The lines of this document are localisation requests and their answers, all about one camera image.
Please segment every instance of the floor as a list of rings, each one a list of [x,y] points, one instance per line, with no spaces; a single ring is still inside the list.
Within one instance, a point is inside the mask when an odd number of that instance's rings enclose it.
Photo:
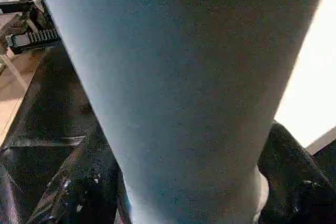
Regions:
[[[27,84],[33,78],[42,57],[42,51],[26,52],[16,56],[12,61]],[[0,146],[6,137],[26,91],[9,69],[5,68],[0,74]]]

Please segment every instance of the wooden floor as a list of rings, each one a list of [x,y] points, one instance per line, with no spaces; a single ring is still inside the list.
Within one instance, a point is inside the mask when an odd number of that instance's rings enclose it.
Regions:
[[[24,53],[13,60],[27,84],[30,83],[43,52]],[[15,76],[5,68],[0,74],[0,146],[9,130],[14,116],[21,105],[25,90]]]

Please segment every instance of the black plastic part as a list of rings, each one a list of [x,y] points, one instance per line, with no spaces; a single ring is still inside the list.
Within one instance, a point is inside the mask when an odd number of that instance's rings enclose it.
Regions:
[[[62,43],[55,28],[22,35],[9,35],[6,36],[6,40],[8,47],[15,54],[20,54],[24,50],[51,47]]]
[[[33,1],[2,2],[0,3],[0,10],[3,14],[27,12],[33,5]]]

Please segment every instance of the white paint speck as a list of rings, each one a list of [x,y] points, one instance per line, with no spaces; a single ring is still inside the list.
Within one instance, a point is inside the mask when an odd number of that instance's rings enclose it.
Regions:
[[[83,206],[82,205],[77,205],[77,212],[80,212],[82,210]]]

